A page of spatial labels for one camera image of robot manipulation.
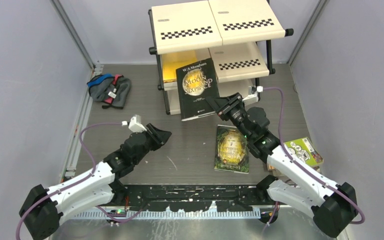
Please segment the black Moon and Sixpence book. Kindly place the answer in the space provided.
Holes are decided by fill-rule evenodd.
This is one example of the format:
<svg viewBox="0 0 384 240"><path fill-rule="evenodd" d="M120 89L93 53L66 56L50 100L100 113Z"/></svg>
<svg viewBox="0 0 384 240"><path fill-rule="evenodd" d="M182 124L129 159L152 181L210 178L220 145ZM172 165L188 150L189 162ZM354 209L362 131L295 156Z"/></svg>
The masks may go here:
<svg viewBox="0 0 384 240"><path fill-rule="evenodd" d="M216 69L211 57L177 68L176 82L183 122L215 114L206 101L207 97L220 96Z"/></svg>

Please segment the green Alice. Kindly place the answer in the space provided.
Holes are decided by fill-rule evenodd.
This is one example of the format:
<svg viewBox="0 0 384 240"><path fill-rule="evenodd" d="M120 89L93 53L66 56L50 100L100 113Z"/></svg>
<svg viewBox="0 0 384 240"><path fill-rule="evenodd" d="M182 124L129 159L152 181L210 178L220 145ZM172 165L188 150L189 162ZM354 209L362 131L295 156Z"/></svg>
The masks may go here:
<svg viewBox="0 0 384 240"><path fill-rule="evenodd" d="M235 126L216 127L214 170L239 174L250 171L248 142Z"/></svg>

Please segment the yellow hardcover book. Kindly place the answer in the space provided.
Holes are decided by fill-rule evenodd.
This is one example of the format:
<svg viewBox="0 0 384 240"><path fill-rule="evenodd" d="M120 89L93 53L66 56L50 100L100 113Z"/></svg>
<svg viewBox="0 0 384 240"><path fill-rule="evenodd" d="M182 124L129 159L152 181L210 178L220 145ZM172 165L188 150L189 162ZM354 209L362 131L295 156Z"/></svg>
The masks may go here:
<svg viewBox="0 0 384 240"><path fill-rule="evenodd" d="M172 83L177 80L176 70L197 62L195 50L162 54L163 83Z"/></svg>

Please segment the lime green cartoon book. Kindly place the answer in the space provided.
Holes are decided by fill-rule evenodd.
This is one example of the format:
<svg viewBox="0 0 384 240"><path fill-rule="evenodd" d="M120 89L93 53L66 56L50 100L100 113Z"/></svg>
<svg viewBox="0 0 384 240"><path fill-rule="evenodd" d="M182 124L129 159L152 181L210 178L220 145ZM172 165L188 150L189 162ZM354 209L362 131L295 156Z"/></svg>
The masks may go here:
<svg viewBox="0 0 384 240"><path fill-rule="evenodd" d="M321 173L321 165L324 160L308 137L286 141L284 144L292 156L297 157L316 172Z"/></svg>

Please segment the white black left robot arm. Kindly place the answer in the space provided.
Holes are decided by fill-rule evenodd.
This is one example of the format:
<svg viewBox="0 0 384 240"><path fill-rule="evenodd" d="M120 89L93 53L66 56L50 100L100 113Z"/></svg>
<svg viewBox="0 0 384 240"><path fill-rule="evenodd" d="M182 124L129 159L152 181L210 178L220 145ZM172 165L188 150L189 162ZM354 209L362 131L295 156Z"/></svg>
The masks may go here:
<svg viewBox="0 0 384 240"><path fill-rule="evenodd" d="M20 210L16 239L24 225L34 240L44 240L77 214L111 203L121 206L126 188L120 179L131 173L150 151L164 146L172 133L151 123L126 122L131 130L120 147L82 174L50 187L38 184L27 194Z"/></svg>

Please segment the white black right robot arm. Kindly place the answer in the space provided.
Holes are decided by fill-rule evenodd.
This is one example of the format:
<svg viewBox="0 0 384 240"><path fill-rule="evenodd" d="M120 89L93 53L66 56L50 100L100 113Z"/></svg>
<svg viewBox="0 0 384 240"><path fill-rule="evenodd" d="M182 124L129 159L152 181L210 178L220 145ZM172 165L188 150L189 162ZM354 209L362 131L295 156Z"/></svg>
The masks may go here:
<svg viewBox="0 0 384 240"><path fill-rule="evenodd" d="M275 167L297 185L292 187L276 177L265 177L257 185L261 204L287 204L312 218L319 230L331 238L363 215L355 188L347 182L338 184L291 155L286 145L269 131L270 120L263 108L246 109L239 93L205 100L223 121L230 121L239 130L255 158Z"/></svg>

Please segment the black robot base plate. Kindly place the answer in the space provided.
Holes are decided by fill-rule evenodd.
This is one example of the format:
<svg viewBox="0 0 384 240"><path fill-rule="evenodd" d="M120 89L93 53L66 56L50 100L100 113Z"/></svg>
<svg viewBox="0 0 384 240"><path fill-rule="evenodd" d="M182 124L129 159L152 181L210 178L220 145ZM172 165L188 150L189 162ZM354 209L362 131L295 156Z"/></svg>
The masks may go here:
<svg viewBox="0 0 384 240"><path fill-rule="evenodd" d="M253 206L272 206L275 201L255 184L130 184L104 206L129 207L150 212L251 211Z"/></svg>

